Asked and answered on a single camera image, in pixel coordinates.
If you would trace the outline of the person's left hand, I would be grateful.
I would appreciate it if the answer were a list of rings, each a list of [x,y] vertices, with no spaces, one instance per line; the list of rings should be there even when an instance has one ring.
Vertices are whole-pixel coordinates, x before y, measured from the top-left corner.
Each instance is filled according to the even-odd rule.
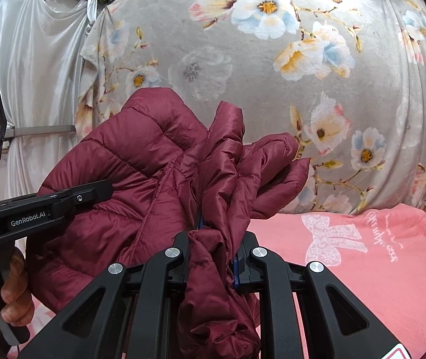
[[[1,310],[2,319],[13,327],[27,326],[34,316],[34,302],[28,289],[28,274],[25,257],[15,247],[10,261],[9,276],[1,289],[5,306]]]

